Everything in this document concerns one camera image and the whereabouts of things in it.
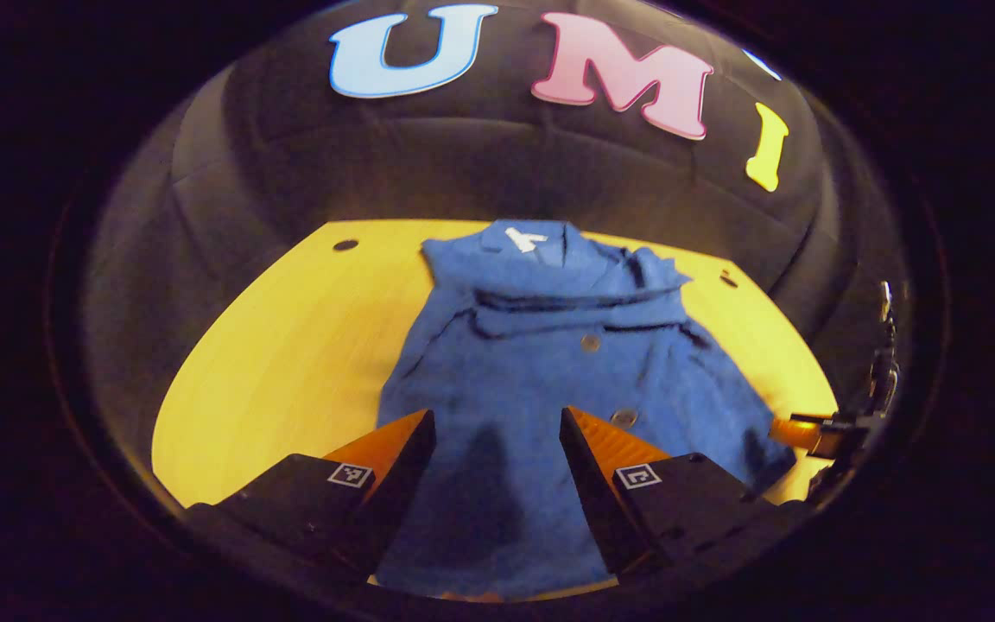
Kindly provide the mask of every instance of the blue letter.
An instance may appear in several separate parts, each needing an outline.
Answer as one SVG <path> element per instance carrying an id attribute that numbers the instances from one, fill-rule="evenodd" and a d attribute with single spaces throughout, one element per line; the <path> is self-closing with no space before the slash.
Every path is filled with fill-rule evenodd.
<path id="1" fill-rule="evenodd" d="M 489 4 L 451 4 L 429 11 L 443 20 L 440 43 L 432 60 L 415 67 L 387 67 L 383 60 L 390 29 L 406 21 L 403 13 L 349 25 L 328 38 L 336 43 L 328 82 L 349 98 L 394 98 L 444 86 L 471 68 L 482 17 L 497 12 Z"/>

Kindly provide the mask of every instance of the blue shirt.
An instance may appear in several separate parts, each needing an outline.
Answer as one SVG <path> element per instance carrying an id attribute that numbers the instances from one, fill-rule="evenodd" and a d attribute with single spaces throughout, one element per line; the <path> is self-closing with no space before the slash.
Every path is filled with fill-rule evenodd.
<path id="1" fill-rule="evenodd" d="M 564 406 L 635 409 L 629 433 L 702 452 L 757 491 L 793 465 L 767 438 L 770 410 L 687 317 L 674 259 L 555 221 L 499 220 L 423 252 L 435 287 L 378 422 L 433 409 L 437 445 L 383 586 L 520 599 L 609 578 L 558 441 Z"/>

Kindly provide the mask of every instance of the pink letter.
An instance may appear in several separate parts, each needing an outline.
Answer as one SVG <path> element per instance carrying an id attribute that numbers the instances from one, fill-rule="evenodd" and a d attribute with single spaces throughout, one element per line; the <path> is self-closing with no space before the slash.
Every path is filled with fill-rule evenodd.
<path id="1" fill-rule="evenodd" d="M 694 141 L 704 138 L 701 99 L 704 79 L 712 73 L 710 64 L 671 46 L 660 46 L 636 60 L 612 28 L 592 17 L 544 13 L 542 20 L 555 27 L 555 60 L 548 79 L 533 84 L 533 95 L 558 104 L 593 103 L 596 94 L 585 83 L 587 67 L 593 63 L 613 110 L 628 110 L 658 84 L 655 101 L 643 107 L 643 118 L 671 134 Z"/>

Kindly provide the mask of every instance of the wooden table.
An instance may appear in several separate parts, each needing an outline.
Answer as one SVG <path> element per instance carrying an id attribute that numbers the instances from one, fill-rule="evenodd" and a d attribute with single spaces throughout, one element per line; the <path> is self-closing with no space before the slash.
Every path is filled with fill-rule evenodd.
<path id="1" fill-rule="evenodd" d="M 183 505 L 214 504 L 288 454 L 324 456 L 371 432 L 379 392 L 432 288 L 421 242 L 486 225 L 354 220 L 311 233 L 233 301 L 183 362 L 155 423 L 155 475 Z M 693 279 L 682 287 L 688 314 L 776 416 L 834 412 L 832 390 L 808 346 L 735 264 L 586 236 L 674 258 Z M 358 245 L 333 249 L 348 239 Z M 723 283 L 722 271 L 737 288 Z M 774 503 L 804 498 L 809 478 L 829 464 L 797 452 L 797 465 L 766 493 Z"/>

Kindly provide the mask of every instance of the table surface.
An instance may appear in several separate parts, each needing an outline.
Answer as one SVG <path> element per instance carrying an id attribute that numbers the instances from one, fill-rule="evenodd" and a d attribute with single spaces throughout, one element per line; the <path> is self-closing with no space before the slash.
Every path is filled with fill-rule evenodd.
<path id="1" fill-rule="evenodd" d="M 323 225 L 234 300 L 183 362 L 155 423 L 155 475 L 179 503 L 216 504 L 289 454 L 324 456 L 371 432 L 379 393 L 432 277 L 420 244 L 480 232 L 462 220 L 353 220 Z M 833 413 L 824 371 L 793 324 L 731 261 L 649 247 L 692 281 L 688 315 L 734 359 L 777 417 Z M 356 240 L 335 251 L 342 240 Z M 721 280 L 726 271 L 738 287 Z M 766 498 L 802 499 L 830 460 L 797 449 Z"/>

